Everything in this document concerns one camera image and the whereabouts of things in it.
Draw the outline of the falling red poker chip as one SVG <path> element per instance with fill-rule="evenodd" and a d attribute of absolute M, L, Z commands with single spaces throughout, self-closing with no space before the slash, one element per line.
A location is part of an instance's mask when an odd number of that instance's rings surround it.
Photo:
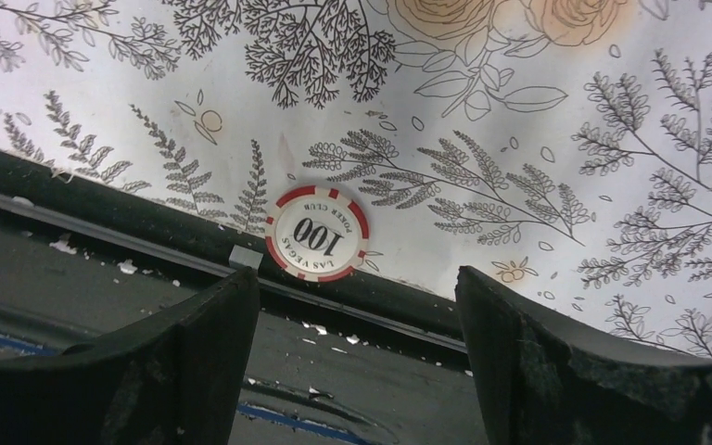
<path fill-rule="evenodd" d="M 355 200 L 335 188 L 305 185 L 272 203 L 264 239 L 285 273 L 307 282 L 332 282 L 361 264 L 370 227 Z"/>

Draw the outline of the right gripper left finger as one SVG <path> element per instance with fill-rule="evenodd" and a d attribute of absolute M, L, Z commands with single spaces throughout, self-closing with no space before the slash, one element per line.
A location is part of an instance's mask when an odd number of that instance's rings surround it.
<path fill-rule="evenodd" d="M 55 356 L 0 360 L 0 444 L 224 444 L 258 315 L 245 268 Z"/>

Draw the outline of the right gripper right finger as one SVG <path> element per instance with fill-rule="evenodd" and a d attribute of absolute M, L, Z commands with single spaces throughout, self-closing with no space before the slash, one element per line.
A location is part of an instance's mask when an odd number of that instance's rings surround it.
<path fill-rule="evenodd" d="M 712 444 L 712 359 L 611 336 L 463 266 L 457 311 L 490 444 Z"/>

